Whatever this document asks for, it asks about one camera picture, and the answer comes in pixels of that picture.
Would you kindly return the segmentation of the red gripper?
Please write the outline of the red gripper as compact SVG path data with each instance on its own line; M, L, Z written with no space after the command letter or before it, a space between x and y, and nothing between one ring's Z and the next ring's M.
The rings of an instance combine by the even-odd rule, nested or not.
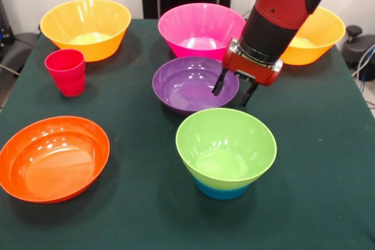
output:
M228 70L245 78L252 78L254 81L250 83L250 87L240 100L240 105L245 107L259 84L264 86L271 85L278 78L283 66L284 62L280 59L274 63L266 64L265 62L249 57L241 49L238 39L232 38L224 53L222 59L223 68L212 89L212 93L215 97L221 93Z

